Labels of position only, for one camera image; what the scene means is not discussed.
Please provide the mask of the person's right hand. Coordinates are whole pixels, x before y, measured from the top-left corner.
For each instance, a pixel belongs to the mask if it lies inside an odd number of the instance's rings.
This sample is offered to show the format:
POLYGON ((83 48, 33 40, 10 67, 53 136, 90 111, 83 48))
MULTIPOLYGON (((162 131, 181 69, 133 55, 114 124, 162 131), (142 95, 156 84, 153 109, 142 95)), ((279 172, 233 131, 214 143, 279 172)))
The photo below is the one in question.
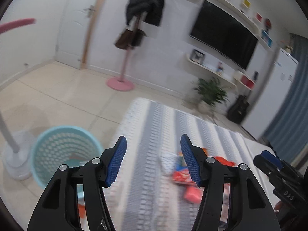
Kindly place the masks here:
POLYGON ((274 211, 276 213, 280 212, 283 208, 284 208, 285 204, 282 201, 279 201, 276 203, 276 205, 274 206, 274 211))

